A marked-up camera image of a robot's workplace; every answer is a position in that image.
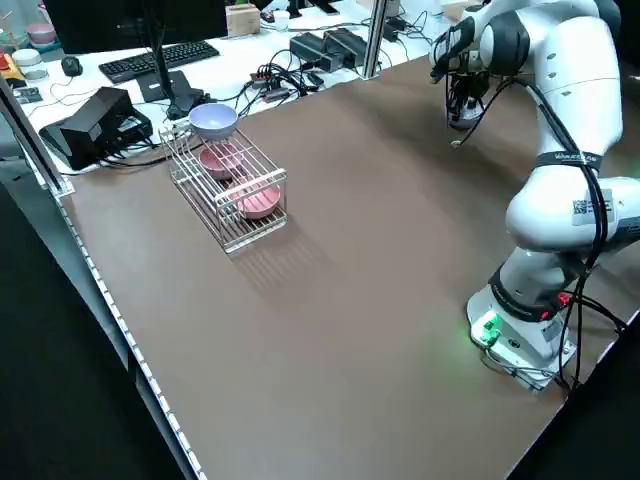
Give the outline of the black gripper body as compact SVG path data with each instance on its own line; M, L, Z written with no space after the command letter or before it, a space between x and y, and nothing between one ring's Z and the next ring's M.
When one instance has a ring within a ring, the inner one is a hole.
M454 74L451 77L451 102L466 104L468 99L482 99L489 90L489 73Z

